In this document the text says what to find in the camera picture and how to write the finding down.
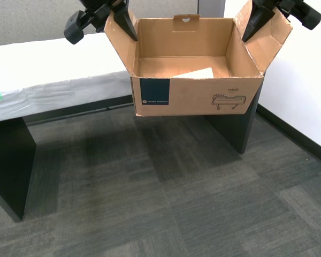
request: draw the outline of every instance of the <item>dark blue label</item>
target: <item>dark blue label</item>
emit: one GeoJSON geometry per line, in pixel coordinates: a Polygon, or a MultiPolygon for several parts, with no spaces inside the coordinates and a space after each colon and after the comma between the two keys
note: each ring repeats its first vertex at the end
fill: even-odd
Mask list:
{"type": "Polygon", "coordinates": [[[141,102],[144,105],[168,105],[170,79],[140,79],[141,102]]]}

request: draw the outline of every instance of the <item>gray wall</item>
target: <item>gray wall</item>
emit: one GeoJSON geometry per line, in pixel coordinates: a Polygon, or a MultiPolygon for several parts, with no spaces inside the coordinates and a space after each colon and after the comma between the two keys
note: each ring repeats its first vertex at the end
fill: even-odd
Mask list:
{"type": "MultiPolygon", "coordinates": [[[[197,0],[130,0],[130,7],[138,18],[171,17],[196,13],[197,0]]],[[[64,37],[77,10],[83,10],[79,0],[0,0],[0,45],[64,37]]],[[[86,29],[92,32],[92,26],[86,29]]]]}

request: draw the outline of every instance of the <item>printed diagram on box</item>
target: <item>printed diagram on box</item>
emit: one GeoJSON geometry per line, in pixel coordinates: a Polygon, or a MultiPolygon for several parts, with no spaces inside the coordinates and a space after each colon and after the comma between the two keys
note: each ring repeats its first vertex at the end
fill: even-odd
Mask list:
{"type": "Polygon", "coordinates": [[[213,96],[212,105],[216,105],[218,110],[220,110],[220,105],[232,105],[232,110],[237,106],[244,104],[246,101],[246,96],[226,96],[225,94],[216,94],[213,96]]]}

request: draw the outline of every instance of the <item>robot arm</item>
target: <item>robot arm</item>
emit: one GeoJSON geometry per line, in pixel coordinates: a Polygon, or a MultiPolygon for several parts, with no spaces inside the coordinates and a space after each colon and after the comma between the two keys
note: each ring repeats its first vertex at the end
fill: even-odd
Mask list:
{"type": "MultiPolygon", "coordinates": [[[[304,0],[253,0],[252,12],[242,40],[247,42],[273,16],[277,7],[286,18],[293,15],[308,29],[314,29],[321,21],[321,14],[303,2],[304,0]]],[[[83,38],[83,29],[89,24],[102,32],[106,20],[114,12],[114,21],[135,41],[138,36],[128,14],[128,0],[80,0],[85,11],[78,11],[68,20],[64,36],[72,44],[83,38]]]]}
{"type": "Polygon", "coordinates": [[[83,29],[89,24],[96,32],[103,32],[106,20],[114,12],[114,21],[135,41],[138,36],[128,14],[128,0],[80,0],[85,11],[78,11],[70,17],[64,29],[64,36],[72,44],[78,43],[83,37],[83,29]]]}

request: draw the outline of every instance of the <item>box flap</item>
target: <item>box flap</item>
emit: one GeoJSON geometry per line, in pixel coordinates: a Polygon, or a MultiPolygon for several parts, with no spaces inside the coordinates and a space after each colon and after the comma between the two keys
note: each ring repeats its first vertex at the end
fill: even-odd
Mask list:
{"type": "MultiPolygon", "coordinates": [[[[131,10],[128,10],[128,13],[133,27],[137,32],[137,19],[131,10]]],[[[136,55],[137,42],[129,37],[129,35],[127,35],[126,32],[114,21],[114,13],[112,11],[107,18],[104,32],[117,51],[127,71],[130,73],[130,75],[133,75],[133,65],[136,55]]]]}
{"type": "MultiPolygon", "coordinates": [[[[272,19],[245,43],[252,60],[262,73],[269,67],[293,29],[290,22],[277,7],[273,10],[275,15],[272,19]]],[[[234,18],[241,38],[245,32],[251,11],[252,0],[249,0],[234,18]]]]}

